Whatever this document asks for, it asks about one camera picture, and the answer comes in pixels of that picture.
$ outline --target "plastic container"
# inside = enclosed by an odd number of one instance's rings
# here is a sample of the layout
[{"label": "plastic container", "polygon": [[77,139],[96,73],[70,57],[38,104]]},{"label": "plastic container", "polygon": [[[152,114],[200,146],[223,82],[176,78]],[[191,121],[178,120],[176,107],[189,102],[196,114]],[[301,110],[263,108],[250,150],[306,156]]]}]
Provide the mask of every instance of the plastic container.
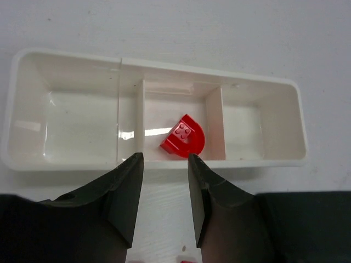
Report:
[{"label": "plastic container", "polygon": [[292,81],[46,49],[13,59],[2,160],[15,170],[109,170],[141,151],[146,168],[186,168],[160,147],[185,114],[205,133],[200,156],[211,168],[306,161]]}]

